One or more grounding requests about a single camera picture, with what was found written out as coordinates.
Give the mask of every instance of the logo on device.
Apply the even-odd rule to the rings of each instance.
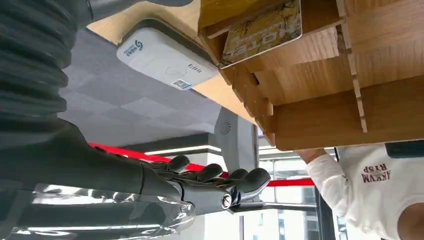
[[[203,72],[203,70],[202,70],[200,67],[196,66],[196,65],[190,64],[190,65],[188,65],[188,67],[189,67],[190,69],[193,69],[194,71],[196,71],[196,72],[198,72],[198,73]]]
[[[138,50],[141,51],[143,49],[143,43],[141,41],[135,40],[135,45],[137,46]]]

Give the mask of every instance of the wooden shelf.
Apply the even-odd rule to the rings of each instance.
[[[255,73],[263,97],[281,105],[354,89],[346,54]]]
[[[251,73],[340,56],[335,27],[302,36],[299,40],[244,62]]]
[[[232,1],[244,10],[258,4],[225,2]],[[200,27],[218,66],[226,29],[254,11]],[[424,139],[423,1],[303,0],[302,21],[298,40],[221,69],[271,144],[295,150]]]
[[[222,22],[228,24],[275,3],[276,0],[202,0],[198,26],[204,29]]]

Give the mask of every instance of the white shirt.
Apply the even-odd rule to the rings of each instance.
[[[398,219],[406,207],[424,203],[424,158],[390,158],[384,144],[339,149],[306,170],[322,198],[347,224],[365,234],[399,240]]]

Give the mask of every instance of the reflective metal surface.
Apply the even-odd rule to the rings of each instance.
[[[0,203],[0,240],[151,239],[196,217],[190,203],[175,199],[48,184],[0,185]]]
[[[229,209],[231,206],[232,198],[231,195],[226,193],[222,196],[221,207],[222,209]]]

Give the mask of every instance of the white router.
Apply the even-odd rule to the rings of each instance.
[[[179,90],[218,74],[203,49],[154,18],[139,22],[118,46],[116,56],[130,68]]]

